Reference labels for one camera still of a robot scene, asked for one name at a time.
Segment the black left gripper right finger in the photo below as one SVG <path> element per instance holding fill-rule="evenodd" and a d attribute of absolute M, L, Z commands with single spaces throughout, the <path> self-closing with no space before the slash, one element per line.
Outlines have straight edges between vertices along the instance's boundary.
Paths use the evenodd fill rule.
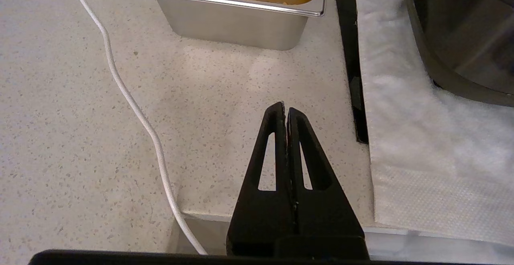
<path fill-rule="evenodd" d="M 365 234 L 319 139 L 294 108 L 288 113 L 288 169 L 294 211 L 288 256 L 369 259 Z"/>

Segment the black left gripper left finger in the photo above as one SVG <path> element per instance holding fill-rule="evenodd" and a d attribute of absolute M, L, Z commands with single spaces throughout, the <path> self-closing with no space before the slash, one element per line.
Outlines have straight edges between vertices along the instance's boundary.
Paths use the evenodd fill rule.
<path fill-rule="evenodd" d="M 264 191 L 259 181 L 270 135 L 275 135 L 275 190 Z M 294 234 L 291 182 L 285 106 L 277 102 L 263 115 L 226 235 L 228 255 L 273 257 L 276 242 Z"/>

